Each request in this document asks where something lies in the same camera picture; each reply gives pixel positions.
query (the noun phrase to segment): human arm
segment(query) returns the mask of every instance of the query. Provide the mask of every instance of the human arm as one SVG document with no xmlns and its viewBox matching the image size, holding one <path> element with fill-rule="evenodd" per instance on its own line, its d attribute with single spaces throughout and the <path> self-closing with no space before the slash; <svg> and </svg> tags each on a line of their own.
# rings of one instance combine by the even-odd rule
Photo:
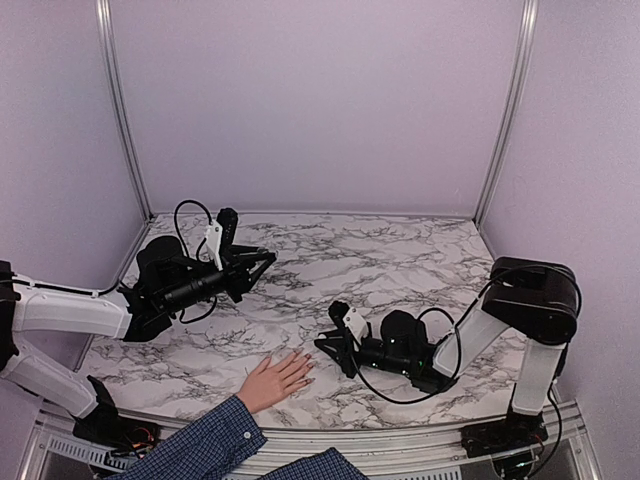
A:
<svg viewBox="0 0 640 480">
<path fill-rule="evenodd" d="M 249 374 L 237 395 L 191 423 L 124 473 L 110 480 L 218 480 L 254 455 L 266 439 L 253 420 L 257 413 L 308 385 L 310 356 L 291 354 L 270 366 L 266 358 Z"/>
</svg>

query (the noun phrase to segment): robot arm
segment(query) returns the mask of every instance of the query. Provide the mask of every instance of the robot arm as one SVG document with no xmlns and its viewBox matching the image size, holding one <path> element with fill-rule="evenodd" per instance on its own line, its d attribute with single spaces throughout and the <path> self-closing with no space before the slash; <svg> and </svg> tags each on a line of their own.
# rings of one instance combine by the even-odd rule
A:
<svg viewBox="0 0 640 480">
<path fill-rule="evenodd" d="M 157 337 L 176 313 L 197 302 L 223 292 L 240 302 L 276 256 L 233 245 L 236 225 L 234 210 L 220 211 L 204 242 L 209 262 L 189 258 L 173 236 L 154 239 L 136 257 L 137 283 L 117 292 L 45 285 L 14 275 L 8 262 L 0 262 L 0 378 L 67 409 L 76 418 L 77 436 L 121 446 L 126 425 L 104 385 L 48 357 L 26 340 L 25 332 L 79 332 L 141 342 Z"/>
<path fill-rule="evenodd" d="M 398 310 L 382 321 L 381 338 L 373 338 L 371 325 L 341 302 L 329 308 L 337 329 L 315 344 L 349 378 L 361 366 L 401 373 L 427 399 L 453 386 L 478 355 L 515 328 L 527 336 L 527 345 L 507 417 L 466 427 L 463 446 L 470 457 L 528 446 L 547 438 L 542 408 L 577 328 L 575 277 L 561 265 L 503 257 L 491 278 L 482 301 L 456 325 L 460 348 L 453 333 L 430 343 L 424 323 Z"/>
</svg>

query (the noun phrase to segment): fingers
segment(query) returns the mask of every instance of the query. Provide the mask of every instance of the fingers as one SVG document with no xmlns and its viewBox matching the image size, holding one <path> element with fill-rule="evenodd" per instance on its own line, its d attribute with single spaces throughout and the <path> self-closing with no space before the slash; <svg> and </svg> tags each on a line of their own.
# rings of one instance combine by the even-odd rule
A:
<svg viewBox="0 0 640 480">
<path fill-rule="evenodd" d="M 300 390 L 301 388 L 306 387 L 307 385 L 309 385 L 311 382 L 313 382 L 313 378 L 305 378 L 304 380 L 300 380 L 297 381 L 296 383 L 293 383 L 291 385 L 289 385 L 287 388 L 284 389 L 284 393 L 289 396 L 294 392 L 297 392 L 298 390 Z"/>
<path fill-rule="evenodd" d="M 291 363 L 298 357 L 298 355 L 300 355 L 300 352 L 293 352 L 290 353 L 287 358 L 285 358 L 284 360 L 282 360 L 280 363 L 277 363 L 273 366 L 273 369 L 276 372 L 281 372 L 283 371 L 285 368 L 287 368 L 289 365 L 291 365 Z"/>
<path fill-rule="evenodd" d="M 264 372 L 267 368 L 269 368 L 269 364 L 271 363 L 271 355 L 265 357 L 258 366 L 251 372 L 249 375 L 256 375 L 258 373 Z"/>
<path fill-rule="evenodd" d="M 289 366 L 287 366 L 284 370 L 280 372 L 280 378 L 287 378 L 298 370 L 300 370 L 311 358 L 311 355 L 305 355 L 304 357 L 300 357 L 296 359 L 294 362 L 291 362 Z"/>
<path fill-rule="evenodd" d="M 289 386 L 293 383 L 296 383 L 298 380 L 303 378 L 307 373 L 311 371 L 314 367 L 313 363 L 308 363 L 298 369 L 298 371 L 292 373 L 287 378 L 285 378 L 282 383 L 286 386 Z"/>
</svg>

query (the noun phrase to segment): human hand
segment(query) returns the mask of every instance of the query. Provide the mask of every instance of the human hand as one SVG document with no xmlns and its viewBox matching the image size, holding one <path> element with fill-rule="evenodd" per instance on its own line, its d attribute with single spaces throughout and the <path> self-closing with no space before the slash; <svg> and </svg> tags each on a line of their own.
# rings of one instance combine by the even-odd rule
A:
<svg viewBox="0 0 640 480">
<path fill-rule="evenodd" d="M 300 352 L 294 352 L 270 366 L 269 356 L 249 374 L 236 396 L 249 413 L 265 410 L 313 382 L 304 378 L 314 366 L 309 363 L 310 359 L 311 355 L 300 356 Z"/>
</svg>

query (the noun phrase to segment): metal corner post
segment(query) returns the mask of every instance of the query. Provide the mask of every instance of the metal corner post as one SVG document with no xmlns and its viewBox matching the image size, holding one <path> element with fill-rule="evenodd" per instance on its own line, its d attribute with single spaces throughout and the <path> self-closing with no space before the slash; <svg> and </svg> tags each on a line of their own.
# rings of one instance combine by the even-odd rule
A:
<svg viewBox="0 0 640 480">
<path fill-rule="evenodd" d="M 524 91 L 524 84 L 527 77 L 529 60 L 531 58 L 531 50 L 533 47 L 533 34 L 537 16 L 538 0 L 524 0 L 520 35 L 518 37 L 518 44 L 516 47 L 516 56 L 511 75 L 511 83 L 509 85 L 509 93 L 507 95 L 507 102 L 502 115 L 502 123 L 500 125 L 498 138 L 496 139 L 496 144 L 493 148 L 489 170 L 487 171 L 480 199 L 478 200 L 478 205 L 476 206 L 476 211 L 473 216 L 473 221 L 479 231 L 482 229 L 482 224 L 484 223 L 489 211 L 489 205 L 491 204 L 491 200 L 498 183 L 498 177 L 500 176 L 500 171 L 502 170 L 506 156 L 516 112 L 522 99 L 522 92 Z"/>
<path fill-rule="evenodd" d="M 111 25 L 111 5 L 109 0 L 97 0 L 96 12 L 98 15 L 98 28 L 100 30 L 100 42 L 104 52 L 104 61 L 107 73 L 107 81 L 116 116 L 118 134 L 122 142 L 125 161 L 138 206 L 146 223 L 153 219 L 153 212 L 147 195 L 147 190 L 142 179 L 142 171 L 138 162 L 138 156 L 131 134 L 127 111 L 125 108 L 124 94 L 120 81 L 120 71 L 116 57 L 116 44 Z"/>
</svg>

